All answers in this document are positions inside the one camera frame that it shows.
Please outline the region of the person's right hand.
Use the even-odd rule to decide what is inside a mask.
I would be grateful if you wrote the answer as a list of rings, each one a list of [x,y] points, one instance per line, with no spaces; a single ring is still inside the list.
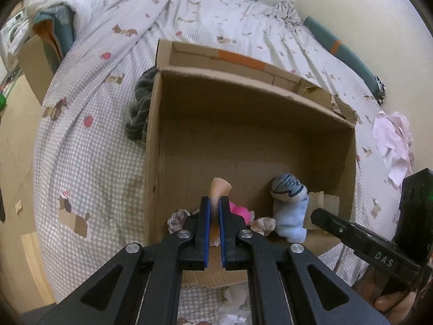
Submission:
[[[398,291],[376,296],[379,288],[379,272],[369,266],[352,288],[376,310],[385,314],[391,324],[400,324],[409,315],[416,299],[414,291]]]

